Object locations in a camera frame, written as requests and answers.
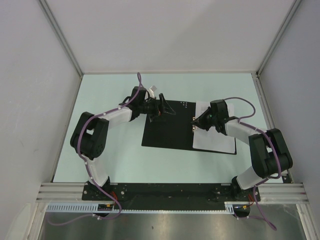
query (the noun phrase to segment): white wall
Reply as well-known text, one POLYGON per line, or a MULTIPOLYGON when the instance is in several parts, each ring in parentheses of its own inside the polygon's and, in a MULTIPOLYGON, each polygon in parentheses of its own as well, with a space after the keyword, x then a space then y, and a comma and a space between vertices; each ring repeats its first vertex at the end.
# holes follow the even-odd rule
POLYGON ((47 0, 82 71, 255 71, 294 0, 47 0))
POLYGON ((35 0, 0 3, 0 239, 49 181, 80 83, 35 0))
POLYGON ((261 82, 320 226, 320 1, 302 1, 261 82))

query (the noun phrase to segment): metal frame edge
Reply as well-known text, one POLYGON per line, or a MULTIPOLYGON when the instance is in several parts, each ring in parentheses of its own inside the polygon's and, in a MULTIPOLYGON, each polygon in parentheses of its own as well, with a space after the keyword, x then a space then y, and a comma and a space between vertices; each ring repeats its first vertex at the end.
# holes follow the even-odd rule
POLYGON ((287 15, 285 16, 281 27, 279 28, 278 32, 276 33, 268 51, 266 52, 266 55, 264 56, 258 70, 257 70, 257 75, 260 76, 261 73, 263 72, 266 64, 268 63, 269 59, 271 58, 272 54, 274 53, 276 47, 280 43, 280 40, 284 36, 284 33, 286 32, 289 24, 291 23, 293 17, 295 16, 296 12, 298 11, 301 3, 303 0, 295 0, 292 5, 290 10, 288 11, 287 15))
MULTIPOLYGON (((43 183, 37 203, 113 203, 112 201, 83 201, 85 183, 43 183)), ((261 204, 308 204, 302 183, 265 183, 259 186, 261 204)), ((226 201, 226 204, 247 204, 247 202, 226 201)))
POLYGON ((258 99, 261 105, 262 113, 264 116, 264 120, 268 129, 273 129, 275 127, 275 121, 272 117, 271 110, 269 104, 267 102, 267 98, 262 87, 260 77, 256 73, 251 74, 253 79, 253 84, 255 87, 255 91, 258 95, 258 99))
POLYGON ((39 202, 36 206, 35 214, 33 215, 31 226, 27 233, 27 240, 38 240, 39 235, 41 234, 43 221, 46 214, 48 203, 39 202))
POLYGON ((72 113, 74 112, 74 108, 75 108, 76 101, 77 101, 77 98, 78 98, 78 94, 79 94, 79 91, 80 91, 81 81, 79 81, 79 83, 78 83, 78 85, 76 87, 77 87, 77 89, 76 89, 75 95, 74 95, 73 100, 72 100, 72 105, 71 105, 70 111, 68 113, 67 124, 65 125, 65 129, 64 129, 64 132, 63 132, 63 138, 62 138, 62 140, 60 142, 60 147, 59 147, 58 153, 56 155, 56 158, 54 160, 53 168, 52 168, 52 171, 51 171, 51 174, 50 174, 50 181, 54 180, 54 177, 55 177, 55 174, 56 174, 56 170, 57 170, 57 167, 58 167, 60 155, 61 155, 61 152, 62 152, 62 149, 63 149, 63 146, 64 146, 64 142, 65 142, 66 137, 67 137, 67 132, 68 132, 69 124, 70 124, 70 121, 71 121, 72 113))
POLYGON ((47 1, 46 0, 37 0, 37 2, 39 3, 39 6, 42 9, 43 14, 45 15, 49 24, 51 25, 51 28, 54 31, 57 39, 59 40, 62 48, 64 49, 66 55, 70 59, 74 69, 78 73, 79 77, 82 78, 82 76, 84 74, 80 68, 80 65, 79 65, 73 51, 71 50, 70 45, 68 44, 67 39, 65 38, 65 35, 61 31, 61 28, 59 27, 58 22, 54 16, 53 12, 51 11, 47 1))
POLYGON ((319 240, 319 229, 315 224, 315 218, 311 210, 310 204, 297 204, 304 234, 307 240, 319 240))

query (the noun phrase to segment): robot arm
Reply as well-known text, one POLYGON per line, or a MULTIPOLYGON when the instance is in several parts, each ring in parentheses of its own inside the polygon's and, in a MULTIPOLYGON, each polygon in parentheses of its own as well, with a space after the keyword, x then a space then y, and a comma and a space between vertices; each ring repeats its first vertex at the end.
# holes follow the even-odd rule
MULTIPOLYGON (((154 86, 148 90, 141 87, 138 95, 126 107, 122 107, 121 109, 102 117, 97 117, 87 126, 81 139, 80 152, 87 160, 86 164, 88 165, 92 177, 100 187, 109 180, 109 176, 99 158, 105 149, 109 129, 114 128, 121 123, 130 122, 140 114, 148 114, 150 121, 154 121, 166 114, 176 114, 169 106, 162 93, 159 94, 159 102, 156 101, 154 90, 154 86)), ((127 96, 119 105, 123 106, 127 100, 131 100, 137 91, 138 87, 136 86, 133 88, 131 96, 127 96)), ((70 145, 76 152, 80 132, 87 120, 92 116, 93 114, 89 112, 82 113, 75 127, 70 140, 70 145)))
MULTIPOLYGON (((207 131, 215 127, 218 133, 234 137, 249 145, 252 166, 232 179, 232 184, 239 191, 252 188, 263 179, 278 172, 275 156, 268 151, 270 146, 263 134, 240 124, 237 117, 229 117, 228 107, 224 100, 210 102, 210 107, 191 123, 207 131)), ((281 171, 291 168, 293 161, 280 130, 274 128, 263 131, 275 148, 281 171)))

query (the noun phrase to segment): black mat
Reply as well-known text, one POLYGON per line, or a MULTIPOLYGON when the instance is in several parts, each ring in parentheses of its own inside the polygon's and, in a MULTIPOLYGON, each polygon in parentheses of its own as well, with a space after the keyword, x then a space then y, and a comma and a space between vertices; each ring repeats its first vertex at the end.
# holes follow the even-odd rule
POLYGON ((237 146, 234 153, 210 151, 193 148, 194 134, 191 121, 196 114, 195 102, 167 101, 176 112, 176 115, 165 115, 161 121, 150 122, 147 116, 144 126, 142 146, 179 149, 210 153, 237 154, 237 146))

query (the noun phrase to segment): stainless steel floor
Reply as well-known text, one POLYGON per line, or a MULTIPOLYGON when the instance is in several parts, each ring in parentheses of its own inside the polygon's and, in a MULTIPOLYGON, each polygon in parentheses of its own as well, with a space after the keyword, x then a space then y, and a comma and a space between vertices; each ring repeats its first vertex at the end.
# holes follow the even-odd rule
MULTIPOLYGON (((229 214, 122 214, 114 220, 86 217, 66 226, 44 222, 40 240, 305 240, 295 205, 265 205, 263 209, 277 226, 264 221, 236 220, 229 214)), ((55 223, 83 213, 49 213, 55 223)), ((259 215, 254 206, 251 215, 259 215)))

